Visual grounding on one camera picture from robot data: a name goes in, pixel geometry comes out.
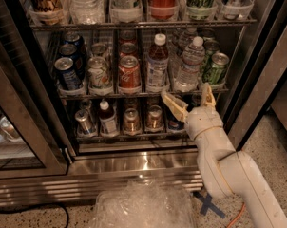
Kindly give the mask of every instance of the refrigerator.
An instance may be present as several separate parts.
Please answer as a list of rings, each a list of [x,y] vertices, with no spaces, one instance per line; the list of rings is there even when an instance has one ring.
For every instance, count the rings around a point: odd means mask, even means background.
[[[30,0],[0,0],[0,118],[6,117],[21,139],[0,142],[0,206],[94,200],[100,192],[117,190],[129,181],[157,181],[162,186],[182,185],[189,192],[200,191],[203,182],[196,162],[198,150],[185,131],[167,130],[164,105],[163,128],[158,132],[145,129],[144,106],[147,99],[159,99],[160,92],[147,91],[143,79],[135,95],[119,91],[119,34],[136,31],[143,67],[155,33],[165,33],[171,42],[176,28],[213,29],[220,50],[230,58],[224,86],[213,90],[216,108],[235,148],[241,149],[287,77],[287,56],[282,60],[283,52],[277,51],[281,45],[286,45],[287,51],[287,0],[250,1],[252,9],[246,19],[184,20],[177,10],[175,20],[159,22],[149,18],[146,0],[141,0],[139,21],[118,23],[109,0],[104,0],[101,22],[50,26],[35,23]],[[67,31],[84,37],[86,51],[95,43],[107,45],[115,65],[113,92],[102,96],[62,94],[55,80],[54,62]],[[273,73],[276,79],[272,74],[277,66],[274,62],[281,62]],[[265,90],[255,89],[266,83],[272,87],[266,95]],[[201,89],[182,94],[185,98],[192,95],[201,95]],[[98,124],[94,137],[78,134],[74,115],[79,102],[90,100],[98,105],[103,98],[108,99],[116,104],[122,127],[124,100],[134,96],[142,106],[142,131],[138,135],[125,135],[120,128],[118,136],[102,136]],[[247,105],[254,112],[246,111]]]

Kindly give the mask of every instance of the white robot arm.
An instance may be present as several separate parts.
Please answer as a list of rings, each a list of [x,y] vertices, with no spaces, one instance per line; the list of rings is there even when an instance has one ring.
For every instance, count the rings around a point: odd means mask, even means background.
[[[236,152],[223,130],[209,84],[204,85],[201,106],[191,112],[185,102],[165,91],[162,98],[198,147],[198,167],[208,193],[215,199],[242,196],[257,228],[287,228],[287,218],[255,161]]]

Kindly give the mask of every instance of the bottle label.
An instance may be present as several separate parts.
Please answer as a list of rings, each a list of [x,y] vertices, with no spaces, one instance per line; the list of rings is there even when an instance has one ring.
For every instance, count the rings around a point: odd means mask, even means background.
[[[102,124],[104,132],[106,134],[113,134],[118,132],[116,114],[107,119],[100,119],[100,123]]]
[[[146,83],[152,87],[165,86],[166,71],[169,59],[153,60],[147,57]]]

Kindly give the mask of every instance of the terrazzo floor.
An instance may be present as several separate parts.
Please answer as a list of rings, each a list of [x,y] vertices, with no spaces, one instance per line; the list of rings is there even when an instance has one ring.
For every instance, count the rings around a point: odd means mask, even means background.
[[[271,110],[263,116],[243,151],[256,161],[287,217],[287,132]],[[194,194],[192,202],[198,228],[227,227],[243,204],[238,196],[211,199],[205,190]],[[0,228],[88,228],[92,227],[93,209],[94,203],[89,201],[67,204],[68,226],[67,213],[59,206],[49,205],[22,213],[0,214]],[[254,227],[246,209],[231,227]]]

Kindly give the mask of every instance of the bottle cap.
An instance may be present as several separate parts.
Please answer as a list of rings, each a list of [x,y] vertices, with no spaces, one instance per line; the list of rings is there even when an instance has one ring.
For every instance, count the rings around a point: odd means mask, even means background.
[[[186,30],[190,33],[194,33],[197,31],[197,28],[196,27],[187,27]]]
[[[162,46],[165,44],[165,35],[164,34],[156,34],[154,38],[154,43],[158,46]]]
[[[193,42],[192,43],[193,43],[193,45],[195,47],[200,47],[203,44],[203,39],[200,36],[196,36],[196,37],[193,38]]]
[[[100,101],[99,106],[102,110],[108,110],[108,108],[109,108],[107,101]]]

